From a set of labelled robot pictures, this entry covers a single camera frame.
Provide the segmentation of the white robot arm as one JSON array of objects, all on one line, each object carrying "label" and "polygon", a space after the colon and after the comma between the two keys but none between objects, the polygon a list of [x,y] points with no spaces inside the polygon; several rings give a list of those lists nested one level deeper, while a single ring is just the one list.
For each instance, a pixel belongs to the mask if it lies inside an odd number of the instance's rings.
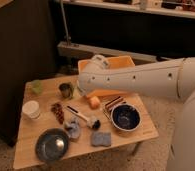
[{"label": "white robot arm", "polygon": [[111,69],[106,57],[95,55],[77,85],[84,95],[110,89],[182,100],[166,170],[195,171],[195,57]]}]

